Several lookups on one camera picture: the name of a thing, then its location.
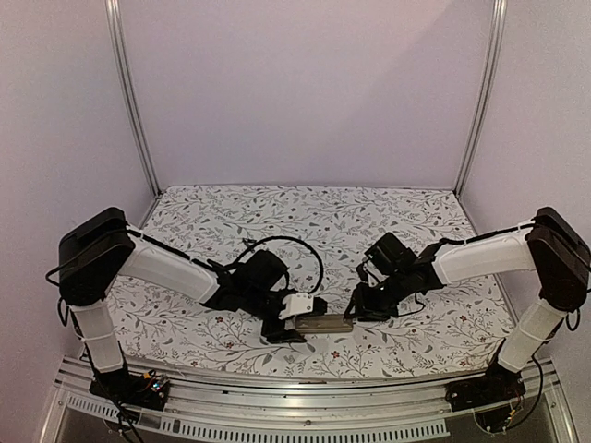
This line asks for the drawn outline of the beige remote control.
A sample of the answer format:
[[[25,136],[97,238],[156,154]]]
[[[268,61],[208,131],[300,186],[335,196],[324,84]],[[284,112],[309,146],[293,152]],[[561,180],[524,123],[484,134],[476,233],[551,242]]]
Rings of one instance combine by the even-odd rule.
[[[354,329],[353,319],[342,314],[300,316],[295,319],[295,330],[301,334],[345,334]]]

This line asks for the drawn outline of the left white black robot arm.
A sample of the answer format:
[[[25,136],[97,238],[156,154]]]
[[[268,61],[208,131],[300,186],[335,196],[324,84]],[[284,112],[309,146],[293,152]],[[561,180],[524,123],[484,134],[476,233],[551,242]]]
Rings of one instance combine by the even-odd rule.
[[[59,242],[58,265],[46,274],[72,313],[95,376],[119,401],[137,393],[137,380],[115,334],[105,299],[114,281],[131,277],[180,293],[219,311],[242,310],[263,323],[269,341],[299,341],[287,319],[309,314],[313,297],[290,287],[276,289],[288,276],[273,253],[256,252],[247,262],[203,262],[147,236],[115,207],[103,210]]]

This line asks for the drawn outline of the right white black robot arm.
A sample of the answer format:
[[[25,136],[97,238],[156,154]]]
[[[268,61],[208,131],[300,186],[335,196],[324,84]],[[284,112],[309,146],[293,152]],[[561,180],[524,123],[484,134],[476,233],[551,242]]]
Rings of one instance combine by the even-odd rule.
[[[358,266],[359,283],[345,310],[359,321],[399,317],[399,304],[410,295],[427,294],[476,278],[529,274],[538,295],[488,363],[477,394],[496,402],[516,385],[526,364],[553,338],[590,293],[590,246],[552,207],[542,207],[513,227],[467,239],[441,238],[417,253],[394,233],[386,233],[365,253],[382,274],[368,282]]]

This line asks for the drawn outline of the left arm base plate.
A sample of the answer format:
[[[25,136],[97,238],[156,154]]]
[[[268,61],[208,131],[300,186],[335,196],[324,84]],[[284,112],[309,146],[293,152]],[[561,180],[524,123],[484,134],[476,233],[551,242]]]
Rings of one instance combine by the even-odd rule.
[[[170,392],[170,378],[154,370],[143,375],[131,374],[126,368],[109,373],[96,373],[90,394],[117,404],[163,411]]]

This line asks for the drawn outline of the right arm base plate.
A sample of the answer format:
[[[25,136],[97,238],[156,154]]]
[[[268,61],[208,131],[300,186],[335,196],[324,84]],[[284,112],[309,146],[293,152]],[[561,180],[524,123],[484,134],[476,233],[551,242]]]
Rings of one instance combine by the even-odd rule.
[[[516,399],[525,394],[520,376],[483,375],[455,381],[445,386],[445,400],[454,412],[487,406]]]

